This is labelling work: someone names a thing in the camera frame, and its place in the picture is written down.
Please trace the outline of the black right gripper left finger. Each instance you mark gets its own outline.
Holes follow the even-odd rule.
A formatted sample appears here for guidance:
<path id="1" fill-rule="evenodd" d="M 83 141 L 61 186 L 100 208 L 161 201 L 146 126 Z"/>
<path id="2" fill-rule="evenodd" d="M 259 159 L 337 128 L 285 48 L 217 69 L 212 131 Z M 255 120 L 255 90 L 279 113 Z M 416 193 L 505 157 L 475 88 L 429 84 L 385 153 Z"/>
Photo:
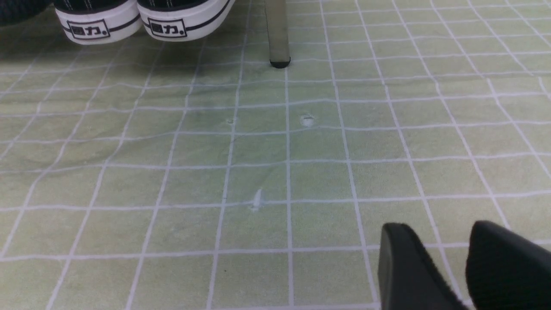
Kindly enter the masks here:
<path id="1" fill-rule="evenodd" d="M 381 229 L 378 286 L 382 310 L 466 310 L 417 233 L 404 223 Z"/>

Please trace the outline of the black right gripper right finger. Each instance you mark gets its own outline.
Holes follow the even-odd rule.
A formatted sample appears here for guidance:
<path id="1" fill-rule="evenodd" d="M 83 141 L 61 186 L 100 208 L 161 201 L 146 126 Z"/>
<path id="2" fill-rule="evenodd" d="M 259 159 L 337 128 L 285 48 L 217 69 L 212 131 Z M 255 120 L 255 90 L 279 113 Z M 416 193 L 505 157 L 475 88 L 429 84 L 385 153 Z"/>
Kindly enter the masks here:
<path id="1" fill-rule="evenodd" d="M 466 283 L 477 310 L 548 310 L 551 254 L 489 220 L 471 229 Z"/>

